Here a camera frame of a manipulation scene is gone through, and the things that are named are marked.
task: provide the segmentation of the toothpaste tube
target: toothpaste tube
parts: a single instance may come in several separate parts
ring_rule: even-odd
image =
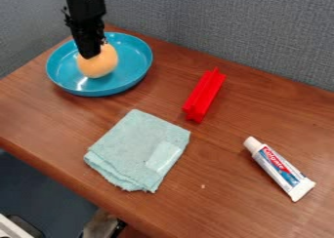
[[[246,139],[245,147],[258,165],[297,202],[316,187],[316,182],[301,173],[268,144],[261,143],[254,137]]]

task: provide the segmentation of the blue plate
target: blue plate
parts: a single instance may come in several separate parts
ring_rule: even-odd
[[[129,90],[145,77],[153,62],[149,45],[125,33],[106,32],[110,44],[120,55],[114,72],[101,78],[87,78],[78,68],[79,50],[75,41],[67,42],[51,55],[46,69],[50,79],[67,92],[102,97]]]

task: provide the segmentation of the towel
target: towel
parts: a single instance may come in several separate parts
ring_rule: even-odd
[[[192,132],[134,109],[85,156],[125,190],[154,193],[190,142]]]

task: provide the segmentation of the red object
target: red object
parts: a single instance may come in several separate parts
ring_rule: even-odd
[[[206,71],[197,83],[196,89],[184,105],[188,119],[201,123],[209,106],[226,80],[226,75],[220,73],[218,67],[213,71]]]

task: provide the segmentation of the gray fabric wall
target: gray fabric wall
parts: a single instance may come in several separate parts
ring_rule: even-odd
[[[334,0],[106,2],[106,21],[334,91]],[[63,4],[0,0],[0,74],[70,33]]]

